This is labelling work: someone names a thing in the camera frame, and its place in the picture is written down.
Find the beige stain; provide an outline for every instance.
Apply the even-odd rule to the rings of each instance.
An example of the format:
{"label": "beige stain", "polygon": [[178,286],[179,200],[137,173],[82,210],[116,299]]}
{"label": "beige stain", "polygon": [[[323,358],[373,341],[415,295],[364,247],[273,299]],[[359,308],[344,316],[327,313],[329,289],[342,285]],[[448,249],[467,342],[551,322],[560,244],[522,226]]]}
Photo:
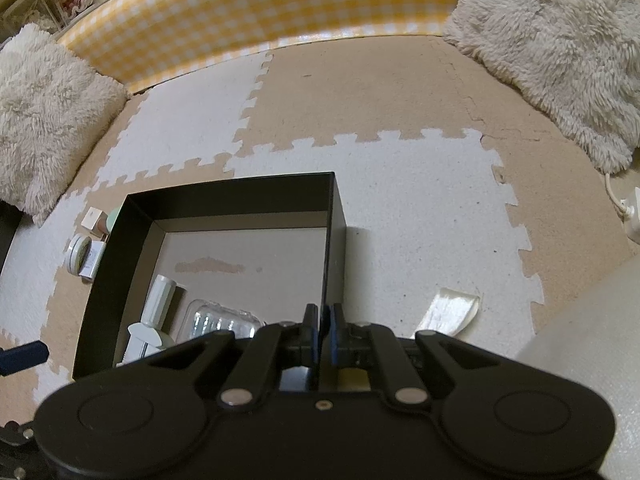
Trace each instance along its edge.
{"label": "beige stain", "polygon": [[224,272],[226,274],[241,274],[244,265],[234,265],[215,258],[199,258],[194,262],[179,262],[175,264],[175,272]]}

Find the white foam mat tile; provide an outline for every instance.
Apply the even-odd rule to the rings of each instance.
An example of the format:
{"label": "white foam mat tile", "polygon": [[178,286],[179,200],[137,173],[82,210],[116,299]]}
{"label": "white foam mat tile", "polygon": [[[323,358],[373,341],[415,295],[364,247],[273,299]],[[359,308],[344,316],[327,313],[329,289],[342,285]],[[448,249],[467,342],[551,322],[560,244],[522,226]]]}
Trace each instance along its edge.
{"label": "white foam mat tile", "polygon": [[241,145],[233,142],[236,130],[248,124],[242,115],[255,106],[250,95],[262,85],[256,78],[266,73],[269,59],[265,52],[239,57],[149,90],[98,170],[96,186],[121,176],[134,180],[140,171],[152,176],[163,166],[180,170],[194,158],[210,164],[219,153],[235,153]]}
{"label": "white foam mat tile", "polygon": [[40,228],[27,216],[18,226],[0,272],[0,330],[16,343],[40,339],[55,273],[64,264],[86,193],[63,196]]}
{"label": "white foam mat tile", "polygon": [[398,132],[381,132],[375,142],[345,134],[318,147],[303,139],[277,152],[257,147],[230,158],[226,169],[236,178],[335,171],[348,225],[349,320],[409,336],[434,295],[448,287],[482,297],[460,337],[515,356],[534,334],[530,303],[542,302],[543,292],[539,277],[522,273],[518,250],[530,243],[507,216],[513,189],[495,181],[496,154],[482,148],[480,132],[463,139],[434,128],[422,133],[423,139],[400,140]]}
{"label": "white foam mat tile", "polygon": [[71,382],[71,374],[65,367],[58,367],[57,372],[54,371],[55,365],[51,360],[35,367],[38,376],[38,387],[32,391],[33,400],[36,406],[46,399],[50,394],[62,388]]}

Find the yellow checkered wall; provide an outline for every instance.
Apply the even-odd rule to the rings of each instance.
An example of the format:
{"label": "yellow checkered wall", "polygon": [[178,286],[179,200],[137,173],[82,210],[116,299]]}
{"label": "yellow checkered wall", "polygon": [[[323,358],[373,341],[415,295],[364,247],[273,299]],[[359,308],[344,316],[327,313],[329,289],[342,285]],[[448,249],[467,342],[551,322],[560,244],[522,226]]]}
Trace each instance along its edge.
{"label": "yellow checkered wall", "polygon": [[137,92],[222,60],[311,41],[440,34],[457,0],[110,0],[59,43]]}

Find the power outlet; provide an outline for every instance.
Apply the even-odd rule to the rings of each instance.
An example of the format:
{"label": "power outlet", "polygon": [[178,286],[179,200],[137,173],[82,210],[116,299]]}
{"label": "power outlet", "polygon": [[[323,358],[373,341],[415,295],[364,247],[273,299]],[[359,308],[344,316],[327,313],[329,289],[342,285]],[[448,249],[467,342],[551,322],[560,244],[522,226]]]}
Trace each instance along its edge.
{"label": "power outlet", "polygon": [[640,244],[640,187],[636,187],[633,192],[622,201],[628,208],[625,218],[625,233],[636,244]]}

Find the fluffy white cushion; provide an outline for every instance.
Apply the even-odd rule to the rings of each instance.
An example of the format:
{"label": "fluffy white cushion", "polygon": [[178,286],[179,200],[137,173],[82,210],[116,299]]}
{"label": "fluffy white cushion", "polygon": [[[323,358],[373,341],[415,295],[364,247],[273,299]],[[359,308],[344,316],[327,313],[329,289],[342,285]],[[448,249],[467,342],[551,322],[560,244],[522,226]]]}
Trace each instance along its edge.
{"label": "fluffy white cushion", "polygon": [[36,25],[0,52],[0,199],[42,225],[127,90]]}
{"label": "fluffy white cushion", "polygon": [[444,38],[520,89],[596,168],[640,139],[640,0],[459,0]]}

